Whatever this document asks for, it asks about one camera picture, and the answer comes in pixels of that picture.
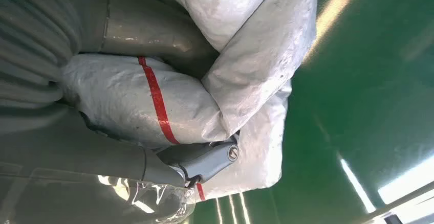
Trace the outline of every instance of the metal bolt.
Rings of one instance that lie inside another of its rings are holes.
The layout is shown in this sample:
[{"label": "metal bolt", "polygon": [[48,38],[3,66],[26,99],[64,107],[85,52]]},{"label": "metal bolt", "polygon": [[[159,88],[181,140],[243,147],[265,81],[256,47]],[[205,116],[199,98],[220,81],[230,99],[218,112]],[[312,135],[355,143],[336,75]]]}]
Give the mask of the metal bolt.
[{"label": "metal bolt", "polygon": [[233,146],[229,149],[229,159],[232,161],[238,158],[238,148],[236,146]]}]

